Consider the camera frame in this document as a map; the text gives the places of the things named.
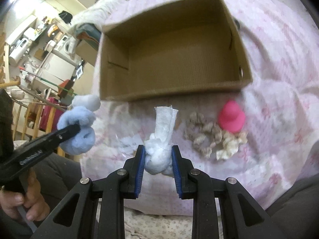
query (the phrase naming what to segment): tissue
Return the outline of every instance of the tissue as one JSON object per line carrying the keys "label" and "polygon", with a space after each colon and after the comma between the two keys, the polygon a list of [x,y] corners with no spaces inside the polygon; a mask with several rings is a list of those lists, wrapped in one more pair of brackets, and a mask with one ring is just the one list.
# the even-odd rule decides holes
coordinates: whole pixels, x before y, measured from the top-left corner
{"label": "tissue", "polygon": [[155,110],[155,131],[150,135],[149,140],[144,142],[145,170],[152,175],[162,173],[173,176],[170,141],[178,110],[172,107],[156,107]]}

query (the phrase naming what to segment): black bag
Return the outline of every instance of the black bag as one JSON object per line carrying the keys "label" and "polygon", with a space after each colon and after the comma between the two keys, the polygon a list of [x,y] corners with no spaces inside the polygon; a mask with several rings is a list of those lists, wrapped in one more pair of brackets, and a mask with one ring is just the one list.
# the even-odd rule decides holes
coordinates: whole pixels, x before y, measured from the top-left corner
{"label": "black bag", "polygon": [[72,14],[66,11],[59,13],[59,16],[66,24],[69,24],[73,18]]}

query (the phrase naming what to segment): plush toy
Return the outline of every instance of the plush toy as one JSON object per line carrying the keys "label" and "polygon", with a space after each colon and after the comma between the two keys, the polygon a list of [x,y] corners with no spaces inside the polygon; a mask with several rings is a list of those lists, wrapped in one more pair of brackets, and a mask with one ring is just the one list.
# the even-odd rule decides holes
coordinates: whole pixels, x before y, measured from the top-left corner
{"label": "plush toy", "polygon": [[58,130],[68,125],[79,124],[80,132],[63,143],[60,147],[69,155],[79,155],[89,151],[95,144],[95,132],[92,124],[95,121],[94,111],[98,110],[101,101],[96,95],[75,96],[73,109],[63,113],[58,121]]}

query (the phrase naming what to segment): cardboard box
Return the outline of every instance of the cardboard box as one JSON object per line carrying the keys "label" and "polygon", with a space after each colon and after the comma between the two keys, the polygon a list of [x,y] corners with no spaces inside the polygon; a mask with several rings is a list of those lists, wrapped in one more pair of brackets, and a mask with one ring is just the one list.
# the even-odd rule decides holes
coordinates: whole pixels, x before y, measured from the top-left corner
{"label": "cardboard box", "polygon": [[247,56],[223,0],[178,0],[106,33],[103,100],[240,90],[252,82]]}

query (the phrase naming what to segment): finger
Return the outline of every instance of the finger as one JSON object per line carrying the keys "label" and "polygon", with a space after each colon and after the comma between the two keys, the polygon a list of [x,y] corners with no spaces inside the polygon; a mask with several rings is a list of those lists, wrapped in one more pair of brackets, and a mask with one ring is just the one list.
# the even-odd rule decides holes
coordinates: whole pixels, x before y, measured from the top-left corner
{"label": "finger", "polygon": [[31,207],[41,197],[41,186],[37,179],[35,179],[33,185],[28,186],[28,190],[25,196],[24,206],[26,208]]}
{"label": "finger", "polygon": [[23,195],[12,191],[0,191],[0,204],[2,208],[13,208],[22,205]]}
{"label": "finger", "polygon": [[0,206],[3,211],[12,219],[20,218],[16,207],[24,202],[23,195],[12,191],[0,191]]}
{"label": "finger", "polygon": [[39,199],[38,202],[36,202],[27,212],[27,219],[29,221],[40,221],[41,218],[46,218],[47,215],[49,214],[50,208],[45,203],[44,199],[41,198]]}
{"label": "finger", "polygon": [[42,221],[44,220],[48,215],[50,214],[50,207],[47,203],[45,203],[45,206],[44,206],[44,210],[42,212],[41,215],[38,216],[38,218],[36,218],[35,220],[36,221]]}
{"label": "finger", "polygon": [[29,176],[28,176],[28,184],[29,184],[29,186],[32,186],[35,183],[36,179],[37,179],[37,175],[36,175],[35,171],[30,169]]}

